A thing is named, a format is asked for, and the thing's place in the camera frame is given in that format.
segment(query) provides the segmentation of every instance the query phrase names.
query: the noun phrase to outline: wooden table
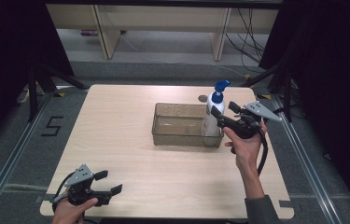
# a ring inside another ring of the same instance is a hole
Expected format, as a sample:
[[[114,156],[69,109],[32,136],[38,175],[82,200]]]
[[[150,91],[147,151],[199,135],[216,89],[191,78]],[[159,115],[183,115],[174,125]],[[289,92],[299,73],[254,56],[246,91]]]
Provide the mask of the wooden table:
[[[110,190],[123,184],[109,205],[93,207],[92,217],[246,218],[245,192],[235,157],[224,143],[219,148],[155,146],[152,123],[156,103],[202,105],[198,97],[212,87],[94,85],[85,99],[75,127],[47,194],[81,164],[94,172],[108,170],[92,189]],[[255,102],[248,88],[227,88],[224,100],[238,105]],[[225,115],[233,117],[227,109]],[[280,218],[292,218],[289,201],[271,142],[260,179]],[[52,216],[44,201],[40,212]]]

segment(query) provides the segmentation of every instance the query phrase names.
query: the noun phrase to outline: transparent plastic container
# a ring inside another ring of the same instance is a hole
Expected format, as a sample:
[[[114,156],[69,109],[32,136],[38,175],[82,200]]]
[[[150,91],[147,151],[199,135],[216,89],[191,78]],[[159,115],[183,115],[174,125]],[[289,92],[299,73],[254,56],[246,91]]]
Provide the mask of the transparent plastic container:
[[[154,144],[219,147],[223,133],[220,136],[201,136],[205,110],[206,105],[156,104],[152,126]]]

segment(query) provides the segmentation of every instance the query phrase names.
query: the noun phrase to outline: blue spray nozzle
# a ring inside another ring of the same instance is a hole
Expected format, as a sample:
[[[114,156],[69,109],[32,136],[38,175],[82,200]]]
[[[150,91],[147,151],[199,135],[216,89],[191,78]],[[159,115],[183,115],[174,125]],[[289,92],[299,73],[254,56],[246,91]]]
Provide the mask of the blue spray nozzle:
[[[222,92],[228,87],[231,83],[228,80],[218,81],[216,82],[215,90]]]
[[[215,104],[219,104],[223,101],[223,94],[222,92],[225,90],[226,87],[230,85],[230,82],[228,80],[218,81],[215,86],[215,93],[212,95],[212,101]]]

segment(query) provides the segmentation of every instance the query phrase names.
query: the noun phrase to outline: spray bottle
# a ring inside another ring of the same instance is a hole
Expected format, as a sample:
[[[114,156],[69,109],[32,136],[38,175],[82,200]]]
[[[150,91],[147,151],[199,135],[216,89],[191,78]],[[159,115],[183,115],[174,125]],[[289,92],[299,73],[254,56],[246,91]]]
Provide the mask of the spray bottle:
[[[230,85],[228,80],[218,81],[215,86],[215,91],[211,92],[206,105],[206,114],[203,118],[203,125],[201,128],[201,136],[219,136],[220,128],[217,126],[217,119],[210,113],[212,111],[212,106],[214,105],[221,114],[224,114],[224,92],[225,88]],[[207,141],[207,138],[204,142],[209,146],[210,141]]]

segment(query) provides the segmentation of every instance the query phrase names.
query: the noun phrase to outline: gray sleeve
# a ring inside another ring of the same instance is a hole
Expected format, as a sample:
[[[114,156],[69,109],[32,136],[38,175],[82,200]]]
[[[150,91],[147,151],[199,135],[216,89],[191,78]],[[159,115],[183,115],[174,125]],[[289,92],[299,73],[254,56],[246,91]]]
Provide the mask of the gray sleeve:
[[[250,224],[279,224],[283,223],[273,208],[270,196],[260,199],[245,199],[248,223]]]

